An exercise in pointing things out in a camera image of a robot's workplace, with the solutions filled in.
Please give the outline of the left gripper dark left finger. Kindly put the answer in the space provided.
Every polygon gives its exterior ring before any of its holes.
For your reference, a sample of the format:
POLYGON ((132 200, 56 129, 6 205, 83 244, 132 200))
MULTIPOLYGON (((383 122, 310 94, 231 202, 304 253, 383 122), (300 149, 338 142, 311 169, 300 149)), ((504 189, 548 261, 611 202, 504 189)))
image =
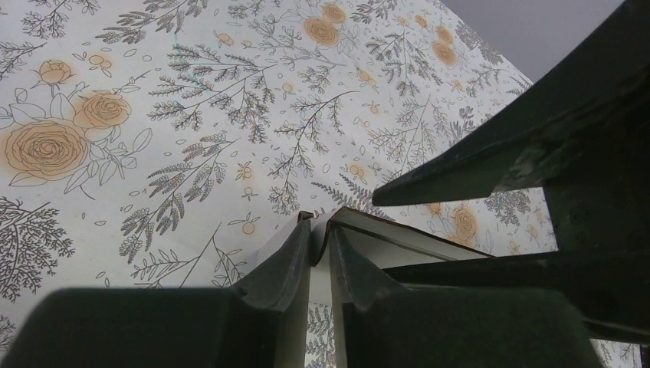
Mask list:
POLYGON ((311 220, 229 287, 66 288, 29 314, 3 367, 302 367, 311 220))

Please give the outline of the white cardboard paper box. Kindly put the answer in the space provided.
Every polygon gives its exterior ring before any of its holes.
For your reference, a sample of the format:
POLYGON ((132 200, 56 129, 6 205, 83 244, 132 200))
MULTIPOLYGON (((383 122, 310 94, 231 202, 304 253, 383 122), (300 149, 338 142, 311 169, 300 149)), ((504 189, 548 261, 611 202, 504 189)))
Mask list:
POLYGON ((354 249, 381 269, 489 256, 417 228, 348 207, 317 217, 301 212, 284 226, 284 230, 291 232, 304 219, 310 223, 314 244, 324 243, 328 225, 340 225, 354 249))

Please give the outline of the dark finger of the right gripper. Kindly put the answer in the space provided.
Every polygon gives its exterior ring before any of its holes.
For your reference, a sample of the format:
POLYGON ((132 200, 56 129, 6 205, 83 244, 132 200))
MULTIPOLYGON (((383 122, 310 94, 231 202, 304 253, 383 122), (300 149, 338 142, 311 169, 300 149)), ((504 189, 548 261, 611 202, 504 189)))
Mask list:
POLYGON ((561 64, 473 133, 431 161, 379 187, 376 206, 488 197, 540 187, 584 156, 582 118, 606 94, 606 67, 561 64))
POLYGON ((387 268, 402 284, 562 293, 600 340, 649 339, 647 250, 554 251, 387 268))

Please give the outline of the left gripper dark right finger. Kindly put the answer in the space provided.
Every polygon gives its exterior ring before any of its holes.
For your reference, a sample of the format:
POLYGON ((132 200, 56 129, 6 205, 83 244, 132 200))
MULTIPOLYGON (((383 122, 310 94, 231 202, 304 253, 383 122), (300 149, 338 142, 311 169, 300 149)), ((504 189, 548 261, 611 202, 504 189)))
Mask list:
POLYGON ((540 289, 413 291, 327 236, 339 367, 598 367, 578 311, 540 289))

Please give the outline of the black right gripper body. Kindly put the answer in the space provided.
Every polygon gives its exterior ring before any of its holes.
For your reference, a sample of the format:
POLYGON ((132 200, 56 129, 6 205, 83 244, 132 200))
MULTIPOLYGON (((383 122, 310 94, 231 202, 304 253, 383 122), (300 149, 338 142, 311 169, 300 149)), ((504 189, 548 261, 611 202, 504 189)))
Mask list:
POLYGON ((649 342, 649 3, 623 2, 489 119, 496 189, 539 186, 558 250, 493 260, 491 286, 560 291, 603 340, 649 342))

